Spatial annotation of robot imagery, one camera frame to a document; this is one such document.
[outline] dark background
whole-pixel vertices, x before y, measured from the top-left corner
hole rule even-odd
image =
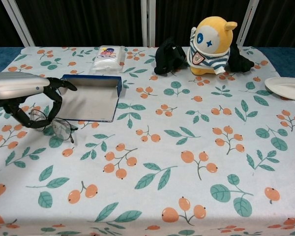
[[[16,0],[36,46],[142,46],[139,0]],[[236,21],[236,41],[249,0],[156,0],[155,43],[173,36],[188,46],[208,16]],[[260,0],[245,46],[295,47],[295,0]],[[0,1],[0,47],[22,47]]]

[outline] floral tablecloth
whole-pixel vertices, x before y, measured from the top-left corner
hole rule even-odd
[[[0,236],[295,235],[295,101],[266,90],[267,58],[244,47],[245,74],[157,76],[156,48],[125,51],[114,121],[72,122],[74,144],[0,108]],[[88,74],[97,52],[28,47],[5,71]]]

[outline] striped shirt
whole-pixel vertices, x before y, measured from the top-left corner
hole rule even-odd
[[[220,74],[225,72],[225,66],[228,61],[229,55],[230,55],[230,49],[226,51],[224,54],[218,54],[218,56],[215,56],[214,54],[208,54],[201,52],[199,49],[197,49],[194,45],[194,38],[195,38],[195,30],[192,30],[192,34],[190,37],[190,47],[187,52],[187,61],[188,64],[194,68],[199,69],[213,69],[215,74]],[[198,53],[202,57],[204,57],[204,60],[200,64],[194,64],[193,63],[193,57],[194,55]]]

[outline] eyeglasses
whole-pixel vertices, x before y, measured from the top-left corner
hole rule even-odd
[[[47,119],[47,116],[43,112],[33,109],[30,112],[30,119],[33,121],[45,120],[45,119]],[[59,117],[55,117],[51,121],[51,125],[52,125],[55,135],[59,139],[61,139],[61,140],[70,139],[71,143],[74,143],[74,140],[72,138],[72,132],[78,130],[79,129],[78,127],[70,124],[66,120],[61,119]],[[46,128],[46,126],[42,127],[42,128],[38,128],[36,130],[44,131],[45,128]]]

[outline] table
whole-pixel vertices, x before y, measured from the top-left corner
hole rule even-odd
[[[97,50],[28,47],[5,71],[87,74]],[[155,48],[125,50],[114,122],[73,122],[75,144],[0,109],[0,235],[295,235],[295,101],[265,89],[268,59],[163,77]]]

